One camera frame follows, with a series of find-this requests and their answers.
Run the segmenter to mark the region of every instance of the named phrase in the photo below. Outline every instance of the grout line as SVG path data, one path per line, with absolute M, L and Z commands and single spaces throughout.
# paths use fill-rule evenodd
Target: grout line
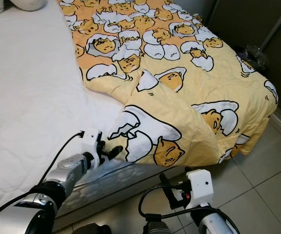
M 180 221 L 180 218 L 179 218 L 178 215 L 177 215 L 177 218 L 179 219 L 179 222 L 180 222 L 181 226 L 184 227 L 183 224 L 182 224 L 182 222 Z
M 268 206 L 268 204 L 266 203 L 266 201 L 263 199 L 263 197 L 258 193 L 258 191 L 256 190 L 256 188 L 254 188 L 254 190 L 257 192 L 257 194 L 259 195 L 259 197 L 262 199 L 262 201 L 265 203 L 265 205 L 268 207 L 268 209 L 270 210 L 270 212 L 273 214 L 273 216 L 276 218 L 276 220 L 281 224 L 280 220 L 278 219 L 278 217 L 275 215 L 275 213 L 273 213 L 273 211 L 270 209 L 270 207 Z
M 249 181 L 249 179 L 246 177 L 246 175 L 244 174 L 244 172 L 241 170 L 241 168 L 238 166 L 238 164 L 236 163 L 236 161 L 232 158 L 232 161 L 234 164 L 236 164 L 237 168 L 240 170 L 240 172 L 244 175 L 244 177 L 246 178 L 246 180 L 250 183 L 250 185 L 252 185 L 252 187 L 254 188 L 254 185 L 251 183 L 251 181 Z
M 186 226 L 189 226 L 189 225 L 192 224 L 192 223 L 194 223 L 194 221 L 192 221 L 191 223 L 187 224 Z M 186 226 L 184 226 L 184 228 L 185 228 Z
M 271 176 L 271 177 L 269 177 L 268 179 L 264 180 L 263 182 L 260 182 L 259 184 L 255 185 L 255 186 L 253 186 L 253 187 L 255 188 L 255 187 L 259 186 L 260 184 L 262 184 L 262 183 L 266 182 L 267 180 L 271 179 L 272 177 L 276 176 L 276 175 L 277 175 L 277 174 L 279 174 L 279 173 L 281 173 L 281 171 L 279 171 L 279 172 L 275 173 L 274 175 L 272 175 L 272 176 Z
M 240 195 L 238 195 L 238 196 L 236 196 L 235 198 L 231 199 L 230 201 L 224 203 L 223 205 L 219 206 L 218 208 L 221 208 L 221 207 L 224 206 L 225 204 L 227 204 L 227 203 L 233 201 L 234 199 L 237 199 L 239 196 L 242 196 L 243 194 L 246 194 L 248 191 L 251 191 L 252 189 L 254 189 L 254 188 L 250 188 L 249 190 L 245 191 L 244 193 L 241 193 Z
M 187 224 L 187 225 L 185 225 L 185 226 L 184 226 L 184 225 L 182 224 L 182 222 L 180 221 L 180 218 L 179 218 L 179 216 L 178 216 L 178 215 L 177 215 L 177 218 L 179 219 L 179 222 L 180 222 L 180 224 L 181 224 L 182 228 L 184 228 L 184 227 L 188 226 L 189 224 L 193 223 L 193 221 L 192 221 L 191 223 L 189 223 L 189 224 Z
M 281 124 L 277 119 L 275 119 L 274 121 L 276 121 L 277 124 Z M 277 132 L 281 134 L 281 129 L 276 128 L 276 126 L 273 125 L 270 121 L 268 121 L 268 124 L 270 124 L 272 127 L 274 127 L 274 129 L 276 129 Z
M 183 228 L 183 229 L 184 229 L 184 228 Z M 184 233 L 185 233 L 185 234 L 190 234 L 190 233 L 186 233 L 185 229 L 184 229 Z
M 180 228 L 180 229 L 183 229 L 183 228 L 184 228 L 184 226 L 183 226 L 183 224 L 181 223 L 180 218 L 178 217 L 178 215 L 177 215 L 177 218 L 178 218 L 179 223 L 180 223 L 180 225 L 181 225 L 181 228 Z

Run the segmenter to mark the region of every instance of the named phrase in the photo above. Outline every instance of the bed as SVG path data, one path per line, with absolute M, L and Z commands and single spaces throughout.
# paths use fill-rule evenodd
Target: bed
M 101 54 L 97 44 L 113 48 Z M 175 165 L 248 154 L 277 102 L 269 81 L 169 0 L 11 7 L 0 14 L 0 205 L 37 183 L 70 136 L 98 128 L 109 149 L 125 150 L 80 181 L 59 211 L 59 229 L 142 191 L 165 169 L 183 172 Z M 221 118 L 216 126 L 208 114 Z M 80 150 L 74 140 L 61 158 Z
M 83 87 L 71 33 L 57 2 L 48 1 L 34 12 L 6 9 L 0 14 L 0 205 L 35 185 L 73 134 L 94 127 L 105 139 L 121 109 L 122 104 L 112 97 Z M 80 145 L 79 140 L 72 141 L 60 159 L 81 152 Z M 142 166 L 114 160 L 88 173 L 77 188 L 81 196 L 74 193 L 59 215 L 67 217 L 74 209 L 163 171 L 154 165 L 141 170 Z M 169 175 L 182 171 L 175 169 Z M 121 183 L 107 190 L 110 172 Z M 124 181 L 125 174 L 135 177 Z M 92 194 L 96 188 L 100 192 Z M 131 196 L 134 191 L 122 193 Z M 116 200 L 110 199 L 107 205 Z

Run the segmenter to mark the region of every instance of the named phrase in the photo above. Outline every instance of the plastic bag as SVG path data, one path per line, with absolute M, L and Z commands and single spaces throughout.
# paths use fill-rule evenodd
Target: plastic bag
M 248 45 L 245 50 L 238 51 L 238 56 L 247 61 L 256 71 L 264 72 L 267 69 L 267 56 L 256 45 Z

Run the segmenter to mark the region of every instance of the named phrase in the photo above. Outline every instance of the yellow comforter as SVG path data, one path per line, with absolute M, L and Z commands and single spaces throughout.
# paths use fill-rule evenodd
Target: yellow comforter
M 84 85 L 125 104 L 107 147 L 128 162 L 201 166 L 248 154 L 275 87 L 170 0 L 64 0 Z

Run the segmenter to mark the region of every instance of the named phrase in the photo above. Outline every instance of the cartoon egg yolk character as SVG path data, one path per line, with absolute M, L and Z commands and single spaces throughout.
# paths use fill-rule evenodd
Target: cartoon egg yolk character
M 211 39 L 206 39 L 203 42 L 204 45 L 207 47 L 215 47 L 215 48 L 220 48 L 223 46 L 223 41 L 219 38 L 211 38 Z
M 137 16 L 135 19 L 135 26 L 138 29 L 147 30 L 154 26 L 155 21 L 152 18 L 149 18 L 148 16 Z
M 100 3 L 100 0 L 81 0 L 87 7 L 94 7 Z
M 104 54 L 115 50 L 114 41 L 110 41 L 108 38 L 106 39 L 99 38 L 97 40 L 94 40 L 93 45 L 96 50 Z
M 84 47 L 80 46 L 79 44 L 75 45 L 75 55 L 76 57 L 81 57 L 84 54 Z
M 125 37 L 121 37 L 122 43 L 128 42 L 128 41 L 132 41 L 132 40 L 138 40 L 139 37 L 131 37 L 131 38 L 125 38 Z
M 144 5 L 147 3 L 147 0 L 135 0 L 136 5 Z
M 77 6 L 71 4 L 70 6 L 61 6 L 61 9 L 65 16 L 72 16 L 75 14 L 75 11 L 77 10 Z
M 249 65 L 249 63 L 247 61 L 241 59 L 241 62 L 244 63 L 248 67 L 248 69 L 253 69 L 253 67 L 251 65 Z
M 101 14 L 101 12 L 113 12 L 112 6 L 109 7 L 101 7 L 100 9 L 96 10 L 97 13 Z
M 159 20 L 168 21 L 173 19 L 173 15 L 171 12 L 167 10 L 160 10 L 159 8 L 156 9 L 154 16 L 157 17 Z
M 122 20 L 119 23 L 117 23 L 117 25 L 124 28 L 124 29 L 130 29 L 130 28 L 133 28 L 135 26 L 135 21 L 134 20 L 127 21 L 125 19 L 125 20 Z
M 243 148 L 244 145 L 238 145 L 238 144 L 235 144 L 230 155 L 231 157 L 234 157 L 239 151 L 241 148 Z
M 216 112 L 216 110 L 212 109 L 206 113 L 202 114 L 205 122 L 211 127 L 213 132 L 216 134 L 218 129 L 220 128 L 220 122 L 222 121 L 222 116 Z
M 195 23 L 194 25 L 197 27 L 197 29 L 200 29 L 200 28 L 202 28 L 202 27 L 204 26 L 204 25 L 201 24 L 201 23 Z
M 176 142 L 164 140 L 160 136 L 153 159 L 157 165 L 169 167 L 173 165 L 184 153 L 185 151 L 180 149 Z
M 183 80 L 181 79 L 180 72 L 171 72 L 165 74 L 159 80 L 172 90 L 179 90 L 183 86 Z
M 115 5 L 116 9 L 119 11 L 128 11 L 131 8 L 131 4 L 129 2 L 116 3 L 114 5 Z
M 193 58 L 199 58 L 199 57 L 205 57 L 207 58 L 207 54 L 205 51 L 199 50 L 199 49 L 191 49 L 190 54 Z
M 80 26 L 74 27 L 80 33 L 90 35 L 98 30 L 98 24 L 94 23 L 92 19 L 85 19 Z
M 166 40 L 170 38 L 169 31 L 165 30 L 164 28 L 158 28 L 153 31 L 153 37 L 157 39 L 158 42 L 161 42 L 162 40 Z
M 136 69 L 139 68 L 140 65 L 140 58 L 143 56 L 142 53 L 140 53 L 139 56 L 133 54 L 129 56 L 128 58 L 124 58 L 120 61 L 118 61 L 120 68 L 124 73 L 130 73 Z
M 194 33 L 194 29 L 191 26 L 185 24 L 178 24 L 174 27 L 174 29 L 177 33 L 181 33 L 185 35 Z

